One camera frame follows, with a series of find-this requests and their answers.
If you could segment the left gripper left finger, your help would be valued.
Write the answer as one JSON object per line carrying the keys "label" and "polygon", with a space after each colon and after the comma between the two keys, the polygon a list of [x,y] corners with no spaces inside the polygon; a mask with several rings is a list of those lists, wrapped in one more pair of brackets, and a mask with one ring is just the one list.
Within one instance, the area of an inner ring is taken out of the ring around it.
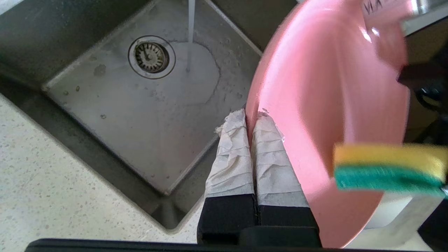
{"label": "left gripper left finger", "polygon": [[219,142],[216,158],[206,179],[197,242],[237,244],[240,232],[257,223],[245,110],[231,112],[216,132]]}

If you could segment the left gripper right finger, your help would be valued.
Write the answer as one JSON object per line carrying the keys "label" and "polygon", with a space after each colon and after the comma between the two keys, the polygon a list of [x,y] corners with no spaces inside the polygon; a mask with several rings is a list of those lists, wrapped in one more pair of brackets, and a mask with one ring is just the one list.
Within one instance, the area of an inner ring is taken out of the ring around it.
{"label": "left gripper right finger", "polygon": [[320,245],[320,229],[283,142],[273,118],[260,112],[252,139],[257,240],[273,245]]}

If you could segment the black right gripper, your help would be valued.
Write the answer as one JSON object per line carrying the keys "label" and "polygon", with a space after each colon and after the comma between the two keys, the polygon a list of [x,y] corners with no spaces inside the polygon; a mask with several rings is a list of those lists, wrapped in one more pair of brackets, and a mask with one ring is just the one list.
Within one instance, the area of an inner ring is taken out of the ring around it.
{"label": "black right gripper", "polygon": [[405,142],[447,144],[448,56],[405,66],[399,83],[411,91]]}

